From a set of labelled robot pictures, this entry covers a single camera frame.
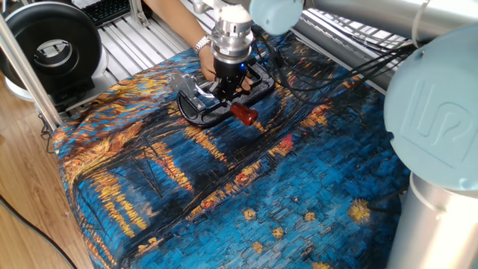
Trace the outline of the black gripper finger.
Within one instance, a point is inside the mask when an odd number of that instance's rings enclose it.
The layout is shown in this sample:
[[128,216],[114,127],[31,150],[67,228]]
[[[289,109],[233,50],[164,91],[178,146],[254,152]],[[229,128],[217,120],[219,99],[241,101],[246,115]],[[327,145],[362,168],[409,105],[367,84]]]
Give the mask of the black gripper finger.
[[227,79],[227,100],[232,101],[238,88],[242,88],[244,77],[234,77]]
[[216,99],[225,101],[228,99],[227,94],[227,80],[225,78],[216,78],[209,88],[209,92],[213,94]]

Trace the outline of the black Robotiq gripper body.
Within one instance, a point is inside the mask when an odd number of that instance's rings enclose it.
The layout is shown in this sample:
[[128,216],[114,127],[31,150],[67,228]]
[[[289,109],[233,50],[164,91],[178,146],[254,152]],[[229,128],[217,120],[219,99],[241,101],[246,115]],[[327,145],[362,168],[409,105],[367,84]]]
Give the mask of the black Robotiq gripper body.
[[214,59],[214,70],[216,78],[226,78],[229,80],[243,78],[247,74],[247,66],[245,61],[237,63],[228,63],[218,58]]

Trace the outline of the person's bare hand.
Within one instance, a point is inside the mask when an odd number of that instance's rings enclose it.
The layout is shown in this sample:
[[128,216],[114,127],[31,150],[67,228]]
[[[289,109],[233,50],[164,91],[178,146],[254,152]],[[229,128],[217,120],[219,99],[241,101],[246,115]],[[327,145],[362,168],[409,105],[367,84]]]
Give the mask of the person's bare hand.
[[[211,47],[206,45],[199,51],[199,60],[201,64],[201,72],[208,81],[215,81],[216,71],[214,69],[214,56]],[[237,92],[249,91],[253,85],[253,80],[249,77],[249,73],[244,78],[242,85],[236,90]]]

